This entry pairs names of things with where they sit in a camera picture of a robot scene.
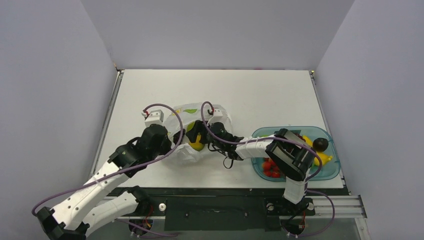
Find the white plastic bag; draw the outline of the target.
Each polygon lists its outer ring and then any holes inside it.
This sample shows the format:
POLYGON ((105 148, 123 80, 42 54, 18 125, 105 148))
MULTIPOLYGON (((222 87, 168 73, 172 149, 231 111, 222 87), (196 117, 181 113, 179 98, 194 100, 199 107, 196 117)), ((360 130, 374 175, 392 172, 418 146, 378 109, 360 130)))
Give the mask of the white plastic bag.
POLYGON ((212 115, 208 113, 211 109, 206 105, 201 109, 201 103, 188 103, 174 107, 172 112, 163 122, 168 131, 168 138, 177 143, 180 137, 180 123, 183 126, 183 137, 176 150, 166 157, 164 161, 168 164, 183 165, 194 164, 206 156, 212 154, 207 149, 207 135, 209 134, 203 124, 201 114, 206 122, 212 115))

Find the fake yellow lemon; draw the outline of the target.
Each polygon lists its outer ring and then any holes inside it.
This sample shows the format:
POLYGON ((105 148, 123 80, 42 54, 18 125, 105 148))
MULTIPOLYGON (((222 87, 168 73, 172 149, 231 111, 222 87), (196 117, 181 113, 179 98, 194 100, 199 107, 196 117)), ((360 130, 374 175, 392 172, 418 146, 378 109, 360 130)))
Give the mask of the fake yellow lemon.
POLYGON ((205 147, 204 143, 201 143, 200 140, 202 138, 202 135, 200 133, 197 134, 196 139, 194 142, 189 141, 188 144, 193 148, 195 151, 202 151, 205 147))

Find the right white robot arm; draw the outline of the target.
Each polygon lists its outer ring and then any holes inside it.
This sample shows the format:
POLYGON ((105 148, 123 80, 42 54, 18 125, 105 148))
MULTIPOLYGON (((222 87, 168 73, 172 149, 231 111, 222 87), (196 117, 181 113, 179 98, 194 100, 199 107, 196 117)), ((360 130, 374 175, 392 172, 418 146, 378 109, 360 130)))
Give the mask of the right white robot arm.
POLYGON ((282 207, 294 214, 302 207, 310 169, 318 156, 305 141, 287 128, 265 137, 241 137, 229 133, 222 122, 204 125, 195 121, 184 132, 191 144, 201 144, 232 161, 268 158, 286 179, 282 207))

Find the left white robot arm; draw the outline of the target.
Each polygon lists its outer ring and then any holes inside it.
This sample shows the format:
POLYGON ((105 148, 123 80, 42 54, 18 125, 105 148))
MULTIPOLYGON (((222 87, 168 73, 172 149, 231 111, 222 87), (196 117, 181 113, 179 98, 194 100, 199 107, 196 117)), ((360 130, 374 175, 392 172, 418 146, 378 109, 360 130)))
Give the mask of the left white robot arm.
POLYGON ((107 162, 87 182, 53 207, 43 207, 36 217, 51 240, 85 240, 98 228, 121 216, 143 215, 149 209, 149 197, 138 185, 127 188, 118 197, 99 204, 120 184, 133 177, 147 163, 171 150, 168 131, 159 124, 148 126, 140 137, 120 145, 107 162))

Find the fake dark plum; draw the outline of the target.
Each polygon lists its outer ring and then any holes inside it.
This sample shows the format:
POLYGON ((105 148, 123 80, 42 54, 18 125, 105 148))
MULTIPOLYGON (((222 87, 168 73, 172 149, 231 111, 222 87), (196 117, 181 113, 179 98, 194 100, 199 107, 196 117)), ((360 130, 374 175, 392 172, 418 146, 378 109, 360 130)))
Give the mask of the fake dark plum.
POLYGON ((327 148, 329 147, 329 141, 326 138, 322 138, 322 137, 316 138, 312 142, 312 147, 315 149, 317 153, 322 153, 326 151, 327 148))

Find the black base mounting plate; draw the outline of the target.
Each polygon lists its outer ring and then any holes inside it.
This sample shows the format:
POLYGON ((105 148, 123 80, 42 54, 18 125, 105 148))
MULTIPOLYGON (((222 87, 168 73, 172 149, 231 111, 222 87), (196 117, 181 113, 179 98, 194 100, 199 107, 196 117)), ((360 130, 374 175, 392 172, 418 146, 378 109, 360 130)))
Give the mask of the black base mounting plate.
POLYGON ((315 216, 313 200, 296 206, 282 188, 144 188, 147 199, 131 220, 163 220, 166 231, 279 231, 315 216))

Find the teal plastic tray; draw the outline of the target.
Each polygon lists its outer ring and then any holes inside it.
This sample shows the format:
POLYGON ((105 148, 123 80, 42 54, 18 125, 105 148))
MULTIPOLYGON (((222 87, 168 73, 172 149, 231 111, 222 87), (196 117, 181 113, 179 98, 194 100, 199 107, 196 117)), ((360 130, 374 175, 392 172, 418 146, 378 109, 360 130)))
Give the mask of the teal plastic tray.
MULTIPOLYGON (((324 152, 318 153, 322 160, 323 166, 319 173, 312 178, 313 181, 331 180, 339 174, 341 169, 340 160, 335 149, 333 138, 326 130, 317 126, 285 126, 284 128, 297 135, 300 135, 310 146, 317 138, 325 138, 328 140, 328 148, 324 152)), ((284 178, 272 178, 263 174, 261 166, 263 159, 264 157, 256 157, 251 159, 251 164, 255 173, 262 179, 270 182, 284 182, 286 180, 284 174, 284 178)))

